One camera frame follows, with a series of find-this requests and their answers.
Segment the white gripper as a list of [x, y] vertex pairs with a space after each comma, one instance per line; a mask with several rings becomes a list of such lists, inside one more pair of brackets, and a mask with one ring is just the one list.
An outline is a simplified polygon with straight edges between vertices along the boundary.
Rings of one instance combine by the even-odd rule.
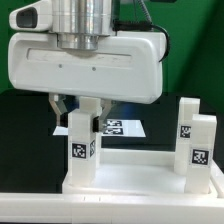
[[121, 21], [118, 6], [119, 0], [38, 0], [10, 13], [16, 33], [9, 80], [17, 89], [50, 93], [57, 126], [68, 126], [65, 95], [109, 99], [93, 119], [99, 133], [112, 100], [150, 104], [162, 94], [166, 34], [148, 21]]

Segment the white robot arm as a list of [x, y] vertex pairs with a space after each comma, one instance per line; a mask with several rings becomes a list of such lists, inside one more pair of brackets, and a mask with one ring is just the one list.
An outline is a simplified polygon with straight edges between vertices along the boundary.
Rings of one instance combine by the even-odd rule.
[[16, 89], [151, 104], [162, 94], [168, 32], [150, 18], [119, 19], [120, 0], [38, 0], [9, 14], [8, 76]]

